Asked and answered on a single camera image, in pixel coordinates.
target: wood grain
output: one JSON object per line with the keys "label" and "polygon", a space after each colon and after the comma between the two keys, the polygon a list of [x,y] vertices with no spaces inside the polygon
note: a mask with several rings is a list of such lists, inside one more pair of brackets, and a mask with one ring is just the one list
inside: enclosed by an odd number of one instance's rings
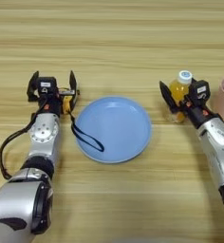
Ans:
{"label": "wood grain", "polygon": [[[139,157],[103,165],[79,151],[62,118],[52,226],[34,242],[224,243],[224,207],[195,129],[165,120],[159,94],[159,80],[181,69],[215,94],[224,77],[224,0],[0,0],[0,143],[36,109],[26,97],[31,74],[67,86],[70,69],[82,93],[75,115],[123,95],[145,107],[154,137]],[[7,148],[12,173],[28,147],[24,136]]]}

